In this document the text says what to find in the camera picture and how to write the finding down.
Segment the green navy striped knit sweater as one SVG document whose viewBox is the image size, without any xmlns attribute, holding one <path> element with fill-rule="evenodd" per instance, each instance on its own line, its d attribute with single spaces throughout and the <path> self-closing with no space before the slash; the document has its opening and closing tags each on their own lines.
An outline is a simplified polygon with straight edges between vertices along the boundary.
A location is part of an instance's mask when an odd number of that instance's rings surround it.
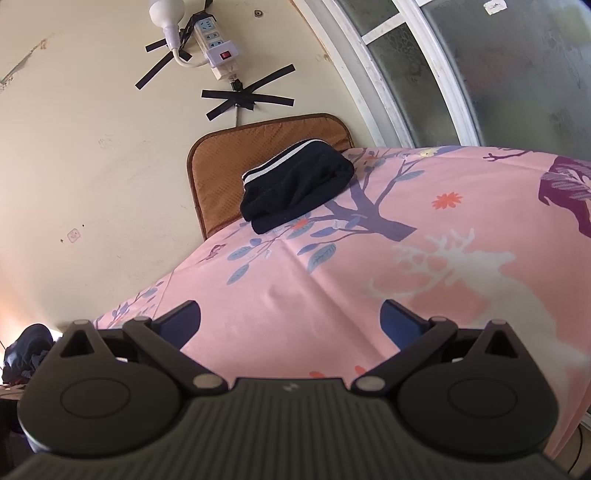
<svg viewBox="0 0 591 480">
<path fill-rule="evenodd" d="M 242 175 L 242 218 L 263 234 L 300 218 L 346 189 L 353 163 L 321 139 L 290 145 Z"/>
</svg>

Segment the dark navy clothes pile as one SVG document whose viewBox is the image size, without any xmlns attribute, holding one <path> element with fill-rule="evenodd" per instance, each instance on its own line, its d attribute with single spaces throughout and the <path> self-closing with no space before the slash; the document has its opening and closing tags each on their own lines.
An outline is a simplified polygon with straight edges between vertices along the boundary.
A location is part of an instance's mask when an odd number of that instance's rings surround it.
<svg viewBox="0 0 591 480">
<path fill-rule="evenodd" d="M 42 324 L 28 326 L 6 350 L 2 381 L 26 384 L 54 345 L 50 330 Z"/>
</svg>

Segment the pink floral bed sheet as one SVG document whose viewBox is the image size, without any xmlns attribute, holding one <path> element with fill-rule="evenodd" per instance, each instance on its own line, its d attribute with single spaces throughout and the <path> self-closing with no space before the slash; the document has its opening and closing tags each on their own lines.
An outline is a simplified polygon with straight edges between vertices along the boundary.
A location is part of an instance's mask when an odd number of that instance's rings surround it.
<svg viewBox="0 0 591 480">
<path fill-rule="evenodd" d="M 589 163 L 493 147 L 346 156 L 341 195 L 264 234 L 231 222 L 96 326 L 193 300 L 184 352 L 225 379 L 349 381 L 397 352 L 389 299 L 465 328 L 502 319 L 556 394 L 558 453 L 590 403 Z"/>
</svg>

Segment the brown cushion mat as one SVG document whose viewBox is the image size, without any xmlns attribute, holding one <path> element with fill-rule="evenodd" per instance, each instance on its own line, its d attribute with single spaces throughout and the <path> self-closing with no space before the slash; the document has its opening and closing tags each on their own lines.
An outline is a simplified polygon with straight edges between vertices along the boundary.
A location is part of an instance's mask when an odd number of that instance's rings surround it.
<svg viewBox="0 0 591 480">
<path fill-rule="evenodd" d="M 290 116 L 209 133 L 189 150 L 186 170 L 203 239 L 240 218 L 242 174 L 301 140 L 353 148 L 346 124 L 328 113 Z"/>
</svg>

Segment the white power strip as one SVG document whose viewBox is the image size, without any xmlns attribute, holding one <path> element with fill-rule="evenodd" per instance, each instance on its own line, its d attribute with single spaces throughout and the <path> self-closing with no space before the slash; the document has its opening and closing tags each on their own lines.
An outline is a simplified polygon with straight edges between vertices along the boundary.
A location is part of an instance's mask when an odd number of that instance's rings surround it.
<svg viewBox="0 0 591 480">
<path fill-rule="evenodd" d="M 211 68 L 216 80 L 238 79 L 238 47 L 221 32 L 214 16 L 193 14 L 179 33 L 180 47 L 172 50 L 175 62 L 185 68 Z"/>
</svg>

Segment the white light bulb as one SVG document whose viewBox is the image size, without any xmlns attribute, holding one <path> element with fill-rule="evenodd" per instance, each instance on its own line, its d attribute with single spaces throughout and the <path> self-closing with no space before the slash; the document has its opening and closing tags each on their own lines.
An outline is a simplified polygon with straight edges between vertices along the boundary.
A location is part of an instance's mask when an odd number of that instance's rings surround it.
<svg viewBox="0 0 591 480">
<path fill-rule="evenodd" d="M 183 19 L 185 4 L 183 0 L 151 0 L 148 14 L 151 22 L 163 32 L 170 50 L 180 47 L 178 23 Z"/>
</svg>

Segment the black tape strips on wall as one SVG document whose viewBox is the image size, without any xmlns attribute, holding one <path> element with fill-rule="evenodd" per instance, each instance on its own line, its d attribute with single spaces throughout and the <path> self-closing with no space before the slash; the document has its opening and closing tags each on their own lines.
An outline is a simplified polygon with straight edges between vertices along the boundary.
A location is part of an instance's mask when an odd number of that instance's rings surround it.
<svg viewBox="0 0 591 480">
<path fill-rule="evenodd" d="M 174 63 L 184 68 L 207 67 L 216 80 L 228 83 L 228 90 L 205 89 L 201 92 L 202 98 L 221 102 L 207 113 L 208 120 L 212 121 L 229 110 L 238 117 L 242 110 L 252 111 L 259 103 L 294 106 L 293 98 L 259 92 L 260 88 L 294 73 L 294 65 L 280 68 L 249 85 L 243 84 L 238 78 L 238 47 L 222 33 L 209 11 L 211 5 L 211 1 L 205 1 L 204 8 L 190 15 L 186 24 L 181 25 L 185 14 L 183 1 L 149 3 L 150 20 L 161 30 L 162 38 L 146 45 L 145 51 L 165 47 L 167 53 L 135 83 L 135 88 L 143 89 L 165 66 Z"/>
</svg>

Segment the white window frame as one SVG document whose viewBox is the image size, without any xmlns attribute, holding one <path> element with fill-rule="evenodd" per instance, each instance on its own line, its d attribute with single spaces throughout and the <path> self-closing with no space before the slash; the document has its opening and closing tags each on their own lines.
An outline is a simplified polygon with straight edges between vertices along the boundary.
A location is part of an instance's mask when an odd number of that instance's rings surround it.
<svg viewBox="0 0 591 480">
<path fill-rule="evenodd" d="M 301 1 L 380 146 L 590 156 L 586 1 Z"/>
</svg>

